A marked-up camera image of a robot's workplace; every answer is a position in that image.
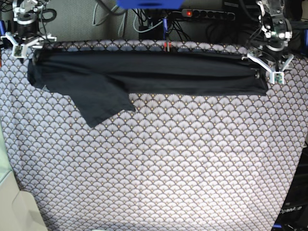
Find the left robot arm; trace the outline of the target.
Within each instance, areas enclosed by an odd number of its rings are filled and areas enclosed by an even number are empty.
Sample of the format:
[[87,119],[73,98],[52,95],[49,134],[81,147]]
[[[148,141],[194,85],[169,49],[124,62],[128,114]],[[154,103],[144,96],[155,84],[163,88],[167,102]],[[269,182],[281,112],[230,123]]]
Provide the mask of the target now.
[[260,9],[257,18],[249,13],[242,0],[239,3],[246,15],[258,22],[258,29],[247,41],[249,50],[242,60],[248,59],[260,65],[269,73],[271,84],[284,84],[284,72],[294,58],[287,52],[293,32],[289,20],[283,14],[284,1],[257,0],[256,5]]

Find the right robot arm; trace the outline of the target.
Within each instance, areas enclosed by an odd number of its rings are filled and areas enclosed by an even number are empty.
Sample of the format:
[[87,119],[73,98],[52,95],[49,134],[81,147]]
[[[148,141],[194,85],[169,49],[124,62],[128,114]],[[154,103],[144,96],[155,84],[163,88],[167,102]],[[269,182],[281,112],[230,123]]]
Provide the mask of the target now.
[[54,21],[57,11],[47,8],[48,0],[14,0],[13,21],[16,31],[9,37],[14,47],[42,46],[56,42],[57,37],[47,32],[46,24]]

